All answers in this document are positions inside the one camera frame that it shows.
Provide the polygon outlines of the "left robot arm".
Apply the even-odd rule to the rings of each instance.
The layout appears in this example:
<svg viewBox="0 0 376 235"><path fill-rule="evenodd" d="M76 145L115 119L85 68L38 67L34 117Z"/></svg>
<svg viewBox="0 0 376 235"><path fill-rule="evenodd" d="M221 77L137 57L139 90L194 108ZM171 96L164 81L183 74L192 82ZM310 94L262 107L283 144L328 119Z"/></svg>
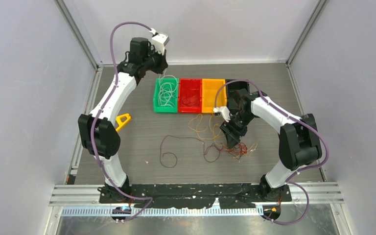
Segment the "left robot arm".
<svg viewBox="0 0 376 235"><path fill-rule="evenodd" d="M146 73L162 74L168 67L165 49L168 42L169 37L161 33L151 39L132 38L125 59L115 66L116 73L107 92L89 114L78 118L82 146L94 156L105 177L100 191L111 194L120 203L131 198L131 187L118 156L121 140L115 121Z"/></svg>

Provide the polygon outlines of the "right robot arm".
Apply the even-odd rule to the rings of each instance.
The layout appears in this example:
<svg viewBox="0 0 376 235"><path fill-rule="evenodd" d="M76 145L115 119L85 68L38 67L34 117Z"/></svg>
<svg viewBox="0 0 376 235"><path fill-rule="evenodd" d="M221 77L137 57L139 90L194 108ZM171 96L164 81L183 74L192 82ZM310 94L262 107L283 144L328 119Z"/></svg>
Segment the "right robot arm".
<svg viewBox="0 0 376 235"><path fill-rule="evenodd" d="M220 129L225 135L227 148L240 143L247 133L247 126L254 118L268 123L278 133L279 161L259 183L259 195L266 201L274 200L293 174L309 166L322 156L321 142L313 114L295 116L281 108L265 93L236 91L238 109L226 106L214 107L216 114L224 118Z"/></svg>

